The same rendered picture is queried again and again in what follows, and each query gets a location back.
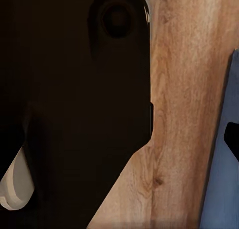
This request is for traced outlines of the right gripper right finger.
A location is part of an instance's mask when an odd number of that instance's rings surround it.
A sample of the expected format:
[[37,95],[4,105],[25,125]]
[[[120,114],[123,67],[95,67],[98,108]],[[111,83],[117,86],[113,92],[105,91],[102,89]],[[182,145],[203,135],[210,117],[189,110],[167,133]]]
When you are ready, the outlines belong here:
[[232,122],[227,124],[224,141],[239,162],[239,124]]

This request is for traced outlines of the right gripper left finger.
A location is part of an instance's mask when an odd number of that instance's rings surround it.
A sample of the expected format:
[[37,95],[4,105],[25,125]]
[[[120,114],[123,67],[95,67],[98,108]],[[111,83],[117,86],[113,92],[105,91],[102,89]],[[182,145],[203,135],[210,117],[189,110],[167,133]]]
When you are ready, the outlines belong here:
[[20,122],[0,128],[0,181],[25,141],[24,128]]

